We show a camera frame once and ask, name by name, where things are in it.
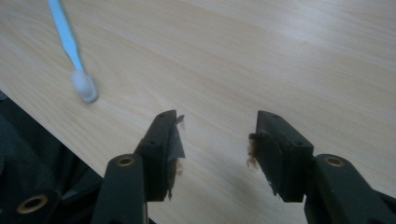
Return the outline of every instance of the dark floor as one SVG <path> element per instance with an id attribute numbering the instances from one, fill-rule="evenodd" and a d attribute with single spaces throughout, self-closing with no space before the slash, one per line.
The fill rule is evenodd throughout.
<path id="1" fill-rule="evenodd" d="M 0 100 L 1 204 L 21 202 L 35 191 L 71 195 L 101 177 L 9 98 Z"/>

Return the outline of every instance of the black plastic part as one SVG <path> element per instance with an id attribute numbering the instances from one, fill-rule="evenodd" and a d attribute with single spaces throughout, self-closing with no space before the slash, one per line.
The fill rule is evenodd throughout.
<path id="1" fill-rule="evenodd" d="M 312 169 L 332 223 L 396 223 L 396 216 L 349 161 L 318 155 Z"/>
<path id="2" fill-rule="evenodd" d="M 143 160 L 126 154 L 111 160 L 92 217 L 94 224 L 149 223 Z"/>
<path id="3" fill-rule="evenodd" d="M 174 185 L 177 157 L 184 157 L 176 110 L 163 112 L 155 118 L 134 154 L 143 159 L 147 201 L 162 202 Z"/>
<path id="4" fill-rule="evenodd" d="M 302 202 L 313 145 L 279 115 L 265 111 L 259 111 L 256 133 L 249 138 L 274 194 L 284 202 Z"/>

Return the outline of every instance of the wood grain surface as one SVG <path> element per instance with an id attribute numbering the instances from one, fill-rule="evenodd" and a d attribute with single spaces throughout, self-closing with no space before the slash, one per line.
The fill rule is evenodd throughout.
<path id="1" fill-rule="evenodd" d="M 258 110 L 396 197 L 396 2 L 63 0 L 99 99 L 83 103 L 47 1 L 0 0 L 0 90 L 100 175 L 154 117 L 186 116 L 158 223 L 306 223 L 247 168 Z"/>

